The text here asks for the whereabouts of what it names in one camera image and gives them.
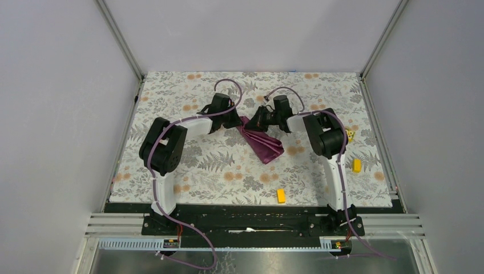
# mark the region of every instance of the purple cable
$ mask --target purple cable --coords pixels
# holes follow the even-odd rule
[[[297,93],[295,90],[293,90],[292,88],[290,88],[290,87],[277,87],[277,88],[274,88],[274,89],[273,89],[271,92],[269,92],[269,94],[267,94],[266,96],[264,96],[264,98],[265,98],[266,100],[269,100],[269,99],[268,99],[268,97],[269,97],[271,94],[273,94],[274,92],[276,92],[277,90],[280,90],[281,88],[285,88],[285,89],[287,89],[287,90],[292,91],[294,94],[296,94],[296,96],[299,98],[299,101],[301,102],[301,105],[302,105],[302,110],[300,110],[300,111],[298,111],[298,112],[302,112],[302,111],[304,111],[304,108],[305,108],[305,107],[304,107],[303,99],[301,99],[301,96],[299,96],[299,94],[298,94],[298,93]]]
[[[156,175],[155,175],[155,171],[153,171],[153,169],[151,168],[151,158],[153,157],[153,154],[155,153],[156,146],[160,143],[160,140],[162,139],[162,137],[174,125],[179,124],[181,122],[198,119],[198,118],[207,118],[207,117],[213,117],[213,116],[217,116],[217,115],[223,115],[223,114],[226,114],[226,113],[232,111],[234,108],[236,108],[240,104],[240,102],[242,101],[243,92],[242,92],[242,88],[240,87],[240,85],[237,82],[235,82],[234,80],[232,80],[232,79],[221,79],[221,80],[218,80],[215,83],[215,86],[213,87],[213,90],[214,91],[217,91],[217,85],[220,82],[223,82],[223,81],[232,82],[239,89],[240,96],[239,96],[239,100],[237,101],[237,103],[235,103],[235,105],[233,105],[231,108],[229,108],[227,110],[224,110],[224,111],[221,111],[221,112],[217,112],[217,113],[213,113],[213,114],[200,115],[200,116],[187,117],[187,118],[183,118],[181,120],[177,120],[177,121],[174,121],[174,122],[170,123],[162,131],[162,133],[160,134],[160,136],[158,136],[158,139],[155,141],[155,144],[151,148],[151,151],[150,151],[150,154],[148,155],[148,160],[147,160],[148,170],[150,171],[151,175],[153,176],[153,197],[155,199],[156,206],[158,207],[158,209],[160,210],[160,212],[163,214],[163,216],[165,216],[168,220],[170,220],[170,221],[172,221],[174,223],[180,224],[180,225],[184,225],[184,226],[186,226],[186,227],[194,230],[195,232],[197,232],[198,234],[200,234],[200,236],[202,236],[205,239],[205,241],[207,241],[208,245],[210,245],[210,249],[212,250],[212,254],[213,254],[213,264],[211,266],[209,266],[209,267],[200,267],[198,265],[194,265],[194,264],[188,263],[186,261],[182,261],[182,260],[179,260],[179,259],[175,259],[175,258],[172,258],[172,257],[169,257],[169,256],[162,256],[162,258],[166,257],[168,260],[175,261],[177,263],[184,264],[184,265],[187,265],[189,267],[193,267],[193,268],[201,269],[201,270],[209,270],[209,269],[214,268],[217,265],[217,254],[215,253],[215,247],[213,247],[212,242],[198,228],[193,227],[193,226],[191,226],[191,225],[189,225],[187,223],[184,223],[182,221],[178,221],[178,220],[176,220],[173,217],[170,217],[170,215],[166,214],[166,212],[162,209],[162,207],[160,206],[160,203],[158,201],[158,196],[156,194]]]
[[[309,115],[309,114],[313,114],[314,112],[320,112],[320,113],[328,114],[329,116],[333,117],[336,121],[338,121],[338,124],[340,124],[341,128],[345,128],[345,125],[343,124],[343,122],[340,121],[340,119],[335,114],[332,114],[329,111],[315,110],[315,111],[311,111],[311,112],[300,113],[299,115]],[[346,144],[346,141],[347,140],[348,140],[348,136],[346,135],[346,131],[343,130],[343,146],[341,147],[340,153],[338,154],[338,171],[340,172],[341,189],[342,189],[342,192],[343,192],[343,203],[344,203],[344,207],[345,207],[345,217],[346,217],[346,221],[348,222],[348,227],[351,230],[351,232],[353,233],[353,235],[356,237],[356,239],[358,239],[358,241],[360,241],[369,250],[373,251],[376,255],[378,255],[380,257],[384,257],[384,258],[387,258],[387,259],[396,261],[397,258],[395,258],[393,256],[389,256],[389,255],[385,255],[385,254],[381,253],[380,251],[374,249],[367,241],[363,240],[358,235],[358,233],[356,233],[356,231],[354,230],[353,226],[351,225],[351,222],[349,221],[348,207],[346,206],[345,181],[344,181],[344,178],[343,178],[343,169],[341,167],[341,156],[343,155],[343,152],[345,150],[345,144]]]

